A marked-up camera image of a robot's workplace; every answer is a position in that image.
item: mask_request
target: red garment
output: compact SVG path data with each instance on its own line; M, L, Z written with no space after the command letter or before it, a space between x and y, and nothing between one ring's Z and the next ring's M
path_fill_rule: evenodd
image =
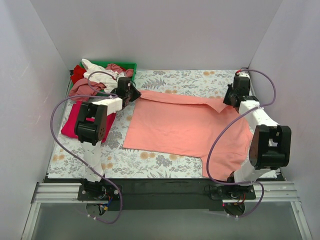
M61 130L61 133L69 138L74 138L74 139L78 138L78 136L75 134L75 127L76 127L76 122L77 122L78 114L80 111L81 103L82 103L81 101L76 101L76 103L73 104L69 114L69 118ZM111 129L111 126L114 123L115 119L116 119L115 113L112 113L106 117L105 136L102 140L102 143L106 141L109 131ZM95 121L94 118L87 118L86 120L91 122Z
M123 68L121 66L118 66L117 64L114 64L114 63L108 64L105 69L106 70L112 70L114 72L117 72L118 74L124 72L125 76L127 78L131 78L134 75L134 70L133 69L126 70L125 68Z
M102 89L105 89L106 86L103 83L97 83L95 81L90 81L90 85L91 87L93 87L93 89L100 91ZM71 88L70 92L69 92L69 96L76 96L76 95L90 95L90 96L95 96L98 93L94 90L92 90L89 85L88 85L88 79L86 78L82 78L79 81L77 81L75 83L75 85L73 85L73 87ZM75 97L72 100L77 100L77 101L88 101L89 97Z
M75 84L80 79L83 79L84 78L84 73L86 71L87 70L85 70L84 68L80 67L79 65L75 66L75 68L73 69L73 75L70 77L72 83Z

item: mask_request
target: floral pattern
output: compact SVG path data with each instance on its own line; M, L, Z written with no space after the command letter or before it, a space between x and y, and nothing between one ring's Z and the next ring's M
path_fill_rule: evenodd
M137 71L135 83L138 90L162 93L223 98L227 84L233 82L236 70L143 70ZM66 104L63 126L69 116L73 101ZM197 157L149 152L122 148L135 103L116 113L105 143L101 144L102 168L108 178L201 178L202 161ZM59 133L58 140L74 154L83 158L77 139ZM84 165L55 144L49 178L82 178Z

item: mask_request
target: gray wall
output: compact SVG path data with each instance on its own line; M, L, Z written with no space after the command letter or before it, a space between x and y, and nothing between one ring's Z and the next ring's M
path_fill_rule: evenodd
M18 240L49 164L49 119L68 70L30 1L0 0L0 26L0 239Z
M250 67L267 73L276 84L277 99L267 112L292 130L288 167L302 200L313 239L320 239L320 1L284 0ZM272 98L270 84L253 74L262 102Z
M31 0L69 69L88 59L139 69L247 67L282 0Z

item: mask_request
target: pink cloth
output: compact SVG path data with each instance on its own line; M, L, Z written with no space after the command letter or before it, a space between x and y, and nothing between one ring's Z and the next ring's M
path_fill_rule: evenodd
M78 118L78 114L81 107L81 101L77 101L75 104L72 105L69 118L66 121L65 125L61 129L61 133L65 136L68 136L69 138L77 139L78 136L75 134L75 126ZM102 143L104 143L107 139L107 136L109 134L109 131L111 129L112 124L114 123L116 118L116 114L112 113L106 117L106 127L105 127L105 136L102 139ZM93 118L87 118L87 121L94 122L95 120Z
M125 76L130 78L134 75L134 70L133 69L127 69L124 71L124 69L120 66L118 66L117 64L114 63L110 63L107 65L107 67L105 68L106 70L112 70L114 72L117 72L118 74L124 72Z
M97 83L94 81L90 82L90 85L97 91L100 91L102 89L105 89L106 86L103 83ZM90 86L88 85L88 79L82 78L78 80L73 87L71 88L69 92L69 96L76 96L76 95L90 95L95 96L97 95L96 91L93 91ZM74 101L88 101L89 97L75 97L72 100Z
M237 111L225 105L221 98L148 90L141 93L123 147L199 157L202 175L207 177L206 163L212 143L239 116ZM227 180L246 159L251 140L248 122L241 118L215 146L209 165L211 175L217 180Z

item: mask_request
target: purple cable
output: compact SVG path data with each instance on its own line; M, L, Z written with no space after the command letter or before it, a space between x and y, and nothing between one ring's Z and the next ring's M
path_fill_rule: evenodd
M96 73L104 73L104 74L107 74L107 75L110 75L106 72L103 72L103 71L94 71L92 72L89 76L88 76L88 85L91 87L90 83L89 83L89 78L93 75L93 74L96 74ZM103 222L105 224L113 224L115 223L120 215L121 215L121 212L122 212L122 209L123 209L123 198L122 198L122 193L120 191L120 189L118 188L118 186L116 184L114 184L111 180L109 180L108 178L102 176L101 174L99 174L96 170L94 170L92 167L89 166L88 163L86 163L86 161L84 161L83 159L81 159L80 157L78 157L77 155L75 155L73 152L71 152L70 150L68 150L67 148L65 148L65 146L62 145L61 142L59 142L58 138L56 137L55 135L55 132L54 132L54 128L53 128L53 122L54 122L54 116L55 116L55 113L58 109L58 107L64 103L65 101L69 100L69 99L73 99L73 98L95 98L95 99L113 99L113 98L117 98L118 96L116 94L112 94L112 93L104 93L106 94L107 96L91 96L91 95L76 95L76 96L68 96L67 98L63 99L62 101L60 101L53 109L52 111L52 114L51 114L51 118L50 118L50 131L51 131L51 134L52 134L52 137L53 139L56 141L56 143L63 149L65 150L68 154L72 155L73 157L75 157L76 159L78 159L80 162L82 162L86 167L88 167L92 172L94 172L94 174L96 174L97 176L99 176L100 178L102 178L103 180L107 181L108 183L110 183L112 186L115 187L116 190L118 190L119 192L119 197L120 197L120 209L119 209L119 213L118 215L116 216L116 218L112 221L106 221L102 218L99 218L99 217L93 217L91 215L89 215L90 217L92 218L95 218L96 220L100 221L100 222Z
M240 215L240 216L232 216L232 217L235 217L235 218L243 218L243 217L246 217L246 216L250 215L251 213L253 213L253 211L256 210L257 207L260 205L260 203L261 203L261 201L262 201L262 199L263 199L263 197L264 197L264 195L265 195L265 188L264 188L263 184L262 184L261 182L258 182L258 181L256 181L256 182L242 181L242 182L233 182L233 183L231 183L231 182L222 182L222 181L218 181L218 180L214 179L214 178L212 177L212 175L210 174L210 171L209 171L209 163L210 163L211 154L212 154L212 152L213 152L213 150L214 150L217 142L218 142L219 139L222 137L222 135L228 130L228 128L230 128L236 121L238 121L239 119L243 118L245 115L253 112L254 110L257 110L258 108L263 108L263 107L272 105L272 104L275 102L276 96L277 96L276 86L275 86L274 82L273 82L273 81L271 80L271 78L268 77L265 73L263 73L263 72L261 72L261 71L258 71L258 70L254 70L254 69L241 69L241 70L238 71L238 73L239 73L239 72L256 72L256 73L259 73L259 74L265 76L265 77L270 81L270 83L271 83L271 85L272 85L272 88L273 88L273 99L272 99L272 101L271 101L270 103L262 104L262 105L260 105L260 106L256 106L256 107L254 107L254 108L246 111L245 113L241 114L241 115L238 116L236 119L234 119L232 122L230 122L230 123L222 130L222 132L218 135L218 137L217 137L217 138L215 139L215 141L213 142L213 144L212 144L212 146L211 146L211 148L210 148L210 151L209 151L207 160L206 160L206 172L207 172L210 180L213 181L213 182L216 183L216 184L221 184L221 185L225 185L225 186L233 186L233 185L239 185L239 184L258 184L258 185L261 186L261 197L260 197L259 201L257 202L257 204L256 204L250 211L248 211L248 212L246 212L246 213L244 213L244 214L242 214L242 215Z

